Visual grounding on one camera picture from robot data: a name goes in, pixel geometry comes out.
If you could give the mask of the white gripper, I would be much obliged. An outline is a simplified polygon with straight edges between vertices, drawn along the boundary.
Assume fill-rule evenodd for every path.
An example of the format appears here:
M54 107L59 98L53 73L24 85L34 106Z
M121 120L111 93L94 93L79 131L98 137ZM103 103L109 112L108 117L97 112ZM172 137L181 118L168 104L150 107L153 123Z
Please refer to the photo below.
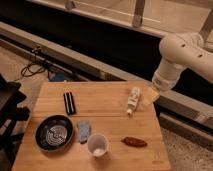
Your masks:
M152 84L159 91L171 90L177 84L184 70L184 66L173 63L167 59L162 59L157 70L154 72L152 77ZM149 106L159 98L160 94L157 89L149 86L145 90L142 99L144 106Z

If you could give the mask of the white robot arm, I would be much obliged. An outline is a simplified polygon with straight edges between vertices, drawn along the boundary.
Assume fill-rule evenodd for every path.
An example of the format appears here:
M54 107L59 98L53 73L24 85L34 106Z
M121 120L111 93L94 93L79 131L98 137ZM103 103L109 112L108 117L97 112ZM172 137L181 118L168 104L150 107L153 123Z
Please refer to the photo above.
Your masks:
M162 59L152 77L152 83L142 94L142 104L149 106L162 91L171 90L182 72L189 68L213 84L213 53L204 49L199 33L173 33L159 43Z

